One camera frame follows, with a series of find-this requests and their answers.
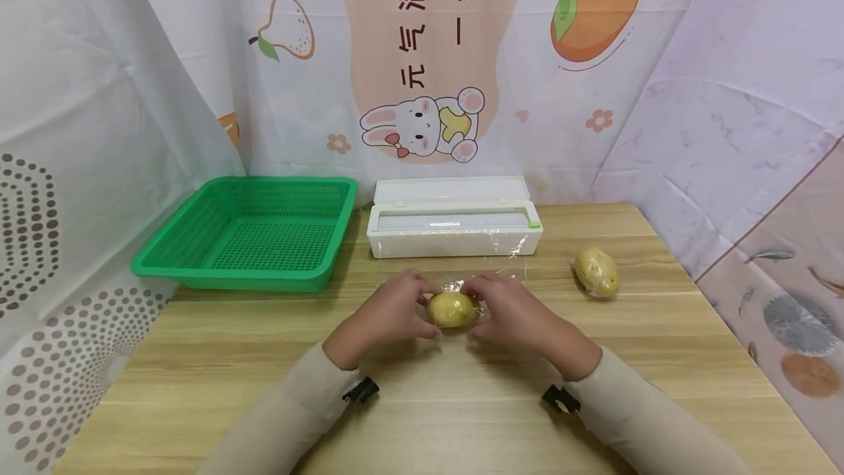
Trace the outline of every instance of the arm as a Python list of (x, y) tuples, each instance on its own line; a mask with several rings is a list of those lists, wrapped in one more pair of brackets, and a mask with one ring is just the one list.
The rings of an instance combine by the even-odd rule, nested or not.
[(441, 337), (415, 313), (424, 293), (441, 291), (416, 270), (392, 276), (294, 365), (196, 473), (290, 473), (343, 413), (343, 395), (359, 380), (358, 364), (373, 346)]
[(343, 413), (358, 381), (312, 347), (202, 463), (200, 475), (288, 474)]
[(750, 471), (712, 431), (559, 318), (521, 284), (497, 274), (477, 276), (463, 292), (489, 307), (490, 320), (470, 339), (538, 353), (560, 371), (581, 402), (585, 426), (640, 474), (745, 475)]
[(588, 430), (640, 474), (750, 474), (742, 460), (659, 389), (603, 349), (598, 366), (564, 386)]

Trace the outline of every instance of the flower illustration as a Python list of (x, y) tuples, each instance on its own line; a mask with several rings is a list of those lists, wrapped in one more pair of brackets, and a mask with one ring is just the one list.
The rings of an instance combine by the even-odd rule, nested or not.
[(585, 121), (585, 128), (601, 132), (612, 126), (612, 110), (595, 110), (592, 117)]
[(352, 149), (351, 144), (346, 140), (346, 135), (344, 134), (329, 134), (326, 147), (328, 147), (329, 151), (337, 151), (340, 154), (345, 154)]

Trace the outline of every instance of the white dispenser box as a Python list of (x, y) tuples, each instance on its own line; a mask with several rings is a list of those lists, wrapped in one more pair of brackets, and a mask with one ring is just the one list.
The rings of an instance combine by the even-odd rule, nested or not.
[(522, 176), (379, 180), (366, 227), (376, 259), (532, 255), (542, 232)]

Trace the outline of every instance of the printed backdrop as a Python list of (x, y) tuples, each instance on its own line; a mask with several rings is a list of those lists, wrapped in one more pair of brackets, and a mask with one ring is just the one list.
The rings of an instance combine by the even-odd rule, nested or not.
[(844, 466), (842, 2), (0, 0), (4, 472), (65, 453), (174, 289), (129, 259), (241, 160), (637, 204)]

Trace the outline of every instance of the beige sleeve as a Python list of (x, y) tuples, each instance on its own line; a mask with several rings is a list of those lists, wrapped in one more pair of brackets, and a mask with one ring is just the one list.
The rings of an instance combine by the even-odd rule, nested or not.
[(343, 395), (359, 381), (312, 347), (287, 376), (252, 408), (196, 472), (288, 474), (343, 413)]
[(564, 382), (581, 402), (581, 419), (642, 475), (750, 474), (712, 431), (644, 380), (616, 354), (592, 375)]

